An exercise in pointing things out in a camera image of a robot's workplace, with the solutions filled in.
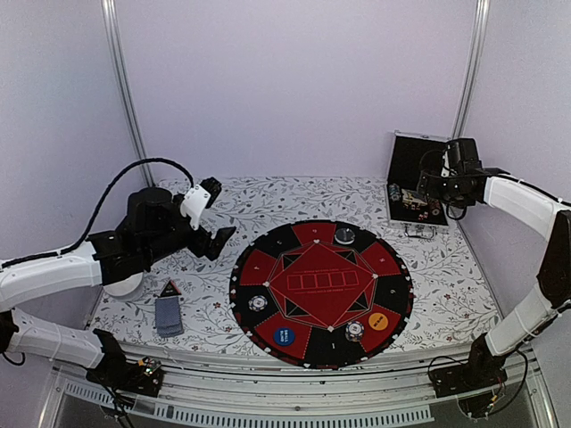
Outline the black white dealer button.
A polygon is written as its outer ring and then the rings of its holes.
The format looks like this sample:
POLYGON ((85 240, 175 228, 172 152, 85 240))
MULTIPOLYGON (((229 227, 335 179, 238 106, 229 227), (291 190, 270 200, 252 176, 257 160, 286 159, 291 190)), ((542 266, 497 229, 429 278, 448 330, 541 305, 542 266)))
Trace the black white dealer button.
POLYGON ((356 233, 350 227, 339 227, 335 231, 335 241, 341 245, 351 245, 355 239, 356 233))

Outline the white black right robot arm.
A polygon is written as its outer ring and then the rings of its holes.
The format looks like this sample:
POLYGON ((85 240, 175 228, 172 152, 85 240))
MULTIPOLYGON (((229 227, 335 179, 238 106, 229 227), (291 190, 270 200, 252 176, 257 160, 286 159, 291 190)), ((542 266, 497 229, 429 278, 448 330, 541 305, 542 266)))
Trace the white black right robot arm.
POLYGON ((522 279, 530 284, 471 345, 461 381, 479 389, 499 374, 507 356, 570 308, 570 204, 505 169, 484 167, 472 138, 448 141, 441 160, 421 169, 417 189, 450 208, 482 205, 500 246, 480 250, 487 271, 510 286, 522 279))

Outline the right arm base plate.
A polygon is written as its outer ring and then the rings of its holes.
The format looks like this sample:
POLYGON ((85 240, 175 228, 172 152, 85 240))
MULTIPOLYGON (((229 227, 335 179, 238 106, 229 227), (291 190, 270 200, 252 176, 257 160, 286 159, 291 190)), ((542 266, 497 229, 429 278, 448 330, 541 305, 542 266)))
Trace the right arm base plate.
POLYGON ((434 358, 428 366, 427 375, 437 398, 500 386, 508 380, 503 367, 476 370, 469 363, 448 357, 434 358))

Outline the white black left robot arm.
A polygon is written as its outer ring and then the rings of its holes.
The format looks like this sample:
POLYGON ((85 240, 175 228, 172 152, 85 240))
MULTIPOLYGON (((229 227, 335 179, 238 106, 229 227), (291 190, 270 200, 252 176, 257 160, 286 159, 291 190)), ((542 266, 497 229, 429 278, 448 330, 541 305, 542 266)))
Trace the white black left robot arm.
POLYGON ((1 263, 1 353, 35 354, 66 361, 99 374, 114 387, 132 380, 132 364, 111 333, 82 332, 33 317, 18 305, 58 292, 104 287, 116 297, 131 294, 152 266, 183 249, 215 260, 236 231, 216 233, 201 226, 202 214, 216 201, 222 184, 214 177, 191 182, 185 193, 156 186, 128 197, 127 214, 113 230, 92 233, 103 202, 132 169, 125 167, 105 188, 80 238, 73 244, 1 263))

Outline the blue small blind button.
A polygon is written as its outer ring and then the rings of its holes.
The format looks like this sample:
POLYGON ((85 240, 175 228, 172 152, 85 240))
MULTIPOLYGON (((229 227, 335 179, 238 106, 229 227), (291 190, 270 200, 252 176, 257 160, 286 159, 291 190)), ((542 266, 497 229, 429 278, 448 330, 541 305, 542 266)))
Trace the blue small blind button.
POLYGON ((279 327, 273 334, 273 341, 277 346, 291 346, 295 341, 295 332, 289 327, 279 327))

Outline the blue playing card deck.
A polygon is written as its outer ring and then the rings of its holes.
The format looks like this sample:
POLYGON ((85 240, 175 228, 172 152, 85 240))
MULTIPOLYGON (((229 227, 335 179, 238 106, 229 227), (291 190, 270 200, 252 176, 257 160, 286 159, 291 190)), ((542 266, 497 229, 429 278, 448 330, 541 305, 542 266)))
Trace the blue playing card deck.
POLYGON ((163 297, 155 301, 155 328, 161 338, 184 332, 178 297, 163 297))

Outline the white blue poker chip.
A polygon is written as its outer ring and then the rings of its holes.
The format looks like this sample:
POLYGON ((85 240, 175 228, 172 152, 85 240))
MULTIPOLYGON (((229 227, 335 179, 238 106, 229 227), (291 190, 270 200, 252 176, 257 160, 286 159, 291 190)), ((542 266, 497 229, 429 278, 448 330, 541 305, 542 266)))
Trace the white blue poker chip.
POLYGON ((268 306, 268 300, 263 295, 255 295, 248 300, 248 309, 261 312, 268 306))

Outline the orange big blind button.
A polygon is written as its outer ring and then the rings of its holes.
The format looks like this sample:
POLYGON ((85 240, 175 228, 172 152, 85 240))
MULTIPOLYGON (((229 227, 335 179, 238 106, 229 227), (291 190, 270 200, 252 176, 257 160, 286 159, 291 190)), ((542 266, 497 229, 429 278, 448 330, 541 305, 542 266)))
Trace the orange big blind button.
POLYGON ((369 316, 368 324, 375 331, 384 331, 389 326, 389 319, 384 313, 375 312, 369 316))

